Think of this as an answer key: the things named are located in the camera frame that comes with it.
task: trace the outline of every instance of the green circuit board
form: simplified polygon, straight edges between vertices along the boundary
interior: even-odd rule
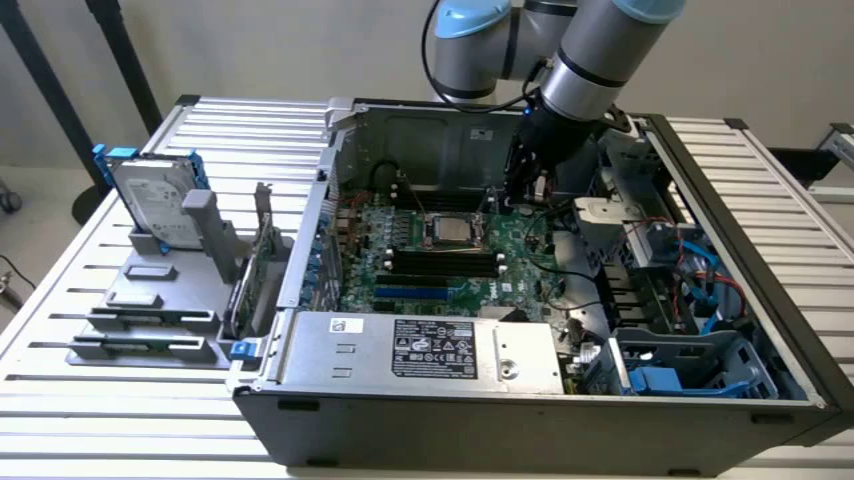
[[[395,210],[382,201],[366,205],[359,212],[360,221],[355,222],[351,233],[360,241],[358,254],[344,249],[344,285],[342,311],[374,312],[374,302],[394,302],[394,312],[408,315],[478,316],[482,307],[518,307],[524,310],[532,321],[543,321],[551,315],[542,291],[548,291],[558,282],[556,275],[540,271],[528,261],[535,255],[536,261],[556,268],[554,255],[534,254],[526,246],[524,237],[532,217],[514,212],[508,215],[484,214],[482,216],[483,243],[471,246],[426,246],[424,215],[412,210]],[[544,222],[538,222],[530,235],[543,239]],[[378,276],[387,274],[383,269],[386,248],[394,244],[403,251],[434,252],[436,262],[442,261],[442,251],[504,254],[503,264],[507,270],[498,278],[466,278],[448,276],[447,299],[391,299],[375,298]],[[540,282],[538,295],[535,284]]]

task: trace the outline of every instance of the slatted metal platform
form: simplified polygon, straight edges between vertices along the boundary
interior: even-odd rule
[[[223,217],[246,233],[255,228],[255,182],[272,183],[276,223],[290,224],[286,233],[292,234],[307,185],[300,172],[311,168],[326,145],[324,112],[323,104],[203,98],[195,107],[172,112],[163,135],[145,149],[197,149]],[[717,120],[671,121],[854,377],[854,266],[842,241],[847,237],[841,239],[822,214],[807,210],[814,207],[809,195],[789,185],[786,172],[749,132],[733,131]],[[129,224],[111,194],[0,335],[0,477],[483,478],[287,469],[267,459],[240,417],[223,384],[226,372],[67,365],[65,342],[83,329],[83,314],[129,254]],[[819,447],[775,448],[722,478],[854,478],[854,431]]]

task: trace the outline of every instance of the black memory slot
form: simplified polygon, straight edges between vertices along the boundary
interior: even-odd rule
[[[488,253],[395,252],[395,275],[439,277],[498,277],[498,261]]]
[[[439,287],[448,286],[444,277],[430,275],[378,275],[375,283],[378,285],[394,285],[396,287]]]
[[[398,198],[392,200],[395,208],[400,210],[420,210],[420,201],[428,212],[475,212],[483,200],[480,192],[418,192],[418,199],[406,188],[398,191]]]

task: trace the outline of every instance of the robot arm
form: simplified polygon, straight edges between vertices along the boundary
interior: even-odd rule
[[[498,4],[495,15],[480,17],[479,23],[467,25],[467,31],[462,31],[466,31],[466,37],[498,35],[496,32],[502,32],[504,26],[494,17],[508,8],[508,2],[446,0],[440,8],[444,16],[439,17],[436,29],[439,36],[448,36],[448,30],[454,30],[447,28],[448,22],[459,24],[455,15],[460,17],[462,10],[455,10],[454,5],[464,4],[471,8],[475,4],[483,6],[490,2]],[[507,155],[504,194],[511,202],[544,200],[544,185],[554,176],[555,166],[572,158],[591,134],[603,128],[602,119],[620,89],[683,7],[685,0],[580,2],[556,46],[554,67],[544,76],[539,92],[527,98],[530,109],[526,110]],[[483,73],[488,69],[484,70],[482,62],[488,61],[484,53],[488,53],[488,49],[482,51],[483,60],[476,60],[472,56],[472,66],[464,66],[456,61],[454,73],[454,69],[443,65],[443,60],[450,58],[448,48],[440,39],[436,53],[443,76],[439,83],[442,79],[450,81],[476,78],[479,83],[472,83],[472,88],[479,87],[480,92],[484,92],[490,88],[490,77]]]

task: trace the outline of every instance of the white wall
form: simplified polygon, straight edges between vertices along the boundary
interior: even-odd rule
[[[145,132],[83,0],[23,0],[92,139]],[[428,0],[123,0],[163,111],[181,93],[428,99],[418,40]],[[766,143],[813,146],[854,121],[849,0],[690,0],[627,86],[632,111],[742,117]],[[0,164],[75,166],[49,110],[0,34]],[[499,98],[515,95],[502,86]]]

